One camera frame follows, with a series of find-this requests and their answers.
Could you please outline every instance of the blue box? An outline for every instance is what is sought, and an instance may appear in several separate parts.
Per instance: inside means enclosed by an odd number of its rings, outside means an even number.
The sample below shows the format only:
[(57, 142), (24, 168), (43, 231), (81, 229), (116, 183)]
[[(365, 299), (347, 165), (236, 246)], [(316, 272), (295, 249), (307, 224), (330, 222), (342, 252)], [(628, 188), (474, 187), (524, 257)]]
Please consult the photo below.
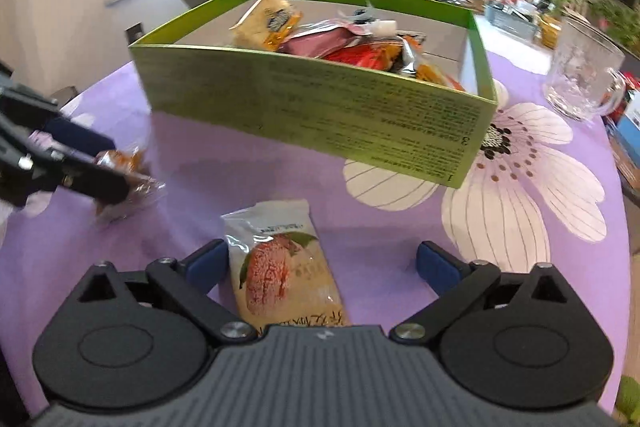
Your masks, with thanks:
[(617, 126), (617, 136), (620, 145), (625, 148), (636, 166), (640, 167), (640, 94), (626, 106), (625, 114), (620, 118)]

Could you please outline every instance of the green box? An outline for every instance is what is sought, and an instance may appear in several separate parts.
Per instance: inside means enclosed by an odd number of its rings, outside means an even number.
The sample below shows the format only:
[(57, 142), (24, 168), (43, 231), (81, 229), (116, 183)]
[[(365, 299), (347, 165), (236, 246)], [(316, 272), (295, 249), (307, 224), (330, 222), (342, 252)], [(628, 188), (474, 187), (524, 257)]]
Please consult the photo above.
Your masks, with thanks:
[(401, 30), (424, 31), (426, 52), (471, 91), (459, 92), (316, 58), (225, 47), (228, 28), (254, 1), (211, 0), (131, 45), (153, 110), (462, 185), (497, 106), (472, 12), (429, 0), (291, 0), (303, 23), (370, 2)]

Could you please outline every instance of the white flower print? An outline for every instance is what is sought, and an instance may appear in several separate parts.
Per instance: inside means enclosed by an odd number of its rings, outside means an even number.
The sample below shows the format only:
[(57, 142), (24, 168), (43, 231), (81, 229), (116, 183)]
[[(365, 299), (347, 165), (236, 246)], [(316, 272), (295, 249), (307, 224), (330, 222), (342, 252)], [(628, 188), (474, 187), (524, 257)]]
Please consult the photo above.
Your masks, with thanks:
[[(607, 235), (597, 206), (604, 190), (587, 167), (549, 147), (573, 139), (560, 116), (535, 103), (505, 108), (508, 92), (495, 85), (498, 111), (462, 187), (445, 189), (442, 223), (464, 259), (528, 272), (549, 261), (550, 253), (542, 214), (527, 188), (538, 190), (569, 232), (590, 242)], [(416, 206), (439, 187), (350, 160), (344, 177), (354, 198), (389, 211)]]
[[(82, 101), (82, 94), (76, 96), (73, 100), (67, 103), (64, 107), (60, 109), (60, 112), (67, 117), (71, 117), (76, 109), (78, 109), (80, 103)], [(82, 125), (84, 127), (91, 127), (94, 123), (95, 117), (90, 113), (82, 113), (78, 116), (71, 118), (71, 121)], [(52, 139), (50, 134), (36, 132), (31, 136), (31, 139), (36, 142), (43, 149), (48, 149), (51, 147), (61, 147), (64, 148), (63, 145), (58, 144), (55, 140)], [(43, 213), (47, 207), (49, 206), (49, 202), (51, 201), (53, 193), (52, 192), (34, 192), (31, 196), (27, 198), (27, 203), (22, 209), (19, 209), (19, 212), (22, 212), (27, 217), (36, 217)], [(6, 235), (6, 227), (7, 222), (11, 214), (13, 214), (15, 207), (12, 204), (6, 203), (5, 201), (0, 201), (0, 247), (4, 242), (4, 236)]]

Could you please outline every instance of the purple tablecloth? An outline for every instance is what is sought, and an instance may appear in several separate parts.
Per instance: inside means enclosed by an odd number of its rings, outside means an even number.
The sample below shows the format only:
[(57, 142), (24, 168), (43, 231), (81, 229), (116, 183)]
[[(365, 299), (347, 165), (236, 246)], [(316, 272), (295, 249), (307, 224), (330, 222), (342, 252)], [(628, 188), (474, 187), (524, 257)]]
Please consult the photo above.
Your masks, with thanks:
[[(563, 123), (545, 109), (541, 76), (498, 55), (490, 62), (506, 89), (499, 86), (489, 152), (479, 154), (458, 191), (226, 128), (150, 116), (131, 64), (87, 90), (72, 116), (119, 147), (148, 142), (167, 196), (105, 226), (96, 223), (92, 201), (59, 190), (48, 206), (35, 202), (8, 219), (0, 345), (28, 409), (46, 405), (31, 367), (33, 345), (90, 264), (110, 259), (124, 271), (158, 257), (182, 258), (221, 237), (221, 214), (257, 201), (306, 198), (356, 324), (386, 330), (435, 298), (415, 273), (420, 241), (516, 271), (550, 252), (614, 346), (601, 400), (610, 410), (625, 355), (630, 270), (606, 134), (599, 122)], [(233, 306), (228, 285), (211, 296)]]

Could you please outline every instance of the plastic wrapper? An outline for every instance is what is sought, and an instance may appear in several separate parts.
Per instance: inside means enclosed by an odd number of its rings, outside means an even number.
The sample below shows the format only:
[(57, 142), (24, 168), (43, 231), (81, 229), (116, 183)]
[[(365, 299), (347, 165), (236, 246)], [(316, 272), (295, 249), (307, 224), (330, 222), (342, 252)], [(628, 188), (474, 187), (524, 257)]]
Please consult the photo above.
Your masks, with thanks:
[(388, 71), (402, 52), (402, 39), (372, 39), (363, 44), (343, 48), (324, 57), (370, 70)]
[(458, 91), (464, 91), (464, 87), (452, 76), (444, 73), (433, 64), (420, 50), (420, 45), (411, 36), (403, 36), (402, 61), (404, 67), (399, 73), (402, 76), (410, 76), (423, 82), (450, 87)]
[(342, 12), (338, 12), (341, 19), (344, 19), (349, 22), (353, 22), (356, 24), (365, 24), (367, 22), (373, 22), (379, 20), (376, 9), (373, 7), (369, 1), (367, 1), (367, 6), (365, 8), (358, 8), (353, 12), (353, 15), (345, 15)]
[(346, 19), (328, 19), (300, 26), (287, 37), (279, 51), (299, 57), (323, 58), (360, 43), (364, 37), (391, 38), (397, 31), (395, 21), (376, 20), (359, 24)]
[(257, 0), (232, 26), (233, 45), (252, 50), (276, 51), (302, 19), (289, 0)]
[(103, 222), (124, 219), (141, 208), (156, 203), (164, 196), (164, 184), (152, 178), (145, 162), (145, 151), (140, 147), (124, 152), (103, 151), (95, 157), (96, 165), (122, 172), (129, 184), (127, 199), (119, 204), (95, 203), (95, 213)]
[(348, 324), (305, 200), (263, 201), (222, 216), (238, 312), (268, 324)]
[(328, 19), (297, 28), (280, 46), (280, 53), (321, 58), (366, 35), (366, 28), (338, 19)]

